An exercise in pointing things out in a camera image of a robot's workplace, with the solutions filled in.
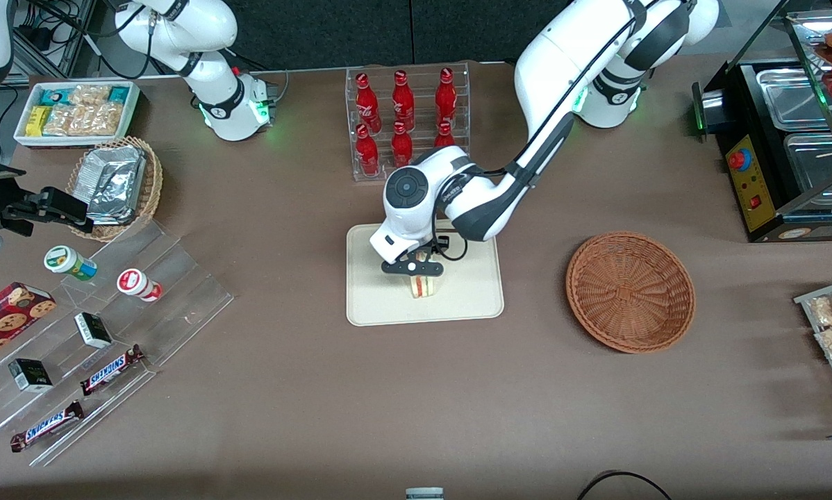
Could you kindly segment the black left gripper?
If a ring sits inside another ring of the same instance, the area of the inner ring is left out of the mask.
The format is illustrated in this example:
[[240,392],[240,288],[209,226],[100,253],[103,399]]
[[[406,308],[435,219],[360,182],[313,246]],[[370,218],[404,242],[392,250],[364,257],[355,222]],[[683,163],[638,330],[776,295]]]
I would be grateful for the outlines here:
[[401,260],[396,260],[394,263],[382,262],[381,270],[385,274],[416,276],[418,275],[418,265],[420,263],[420,276],[441,276],[444,272],[444,266],[435,259],[436,244],[429,242],[410,250],[403,256]]

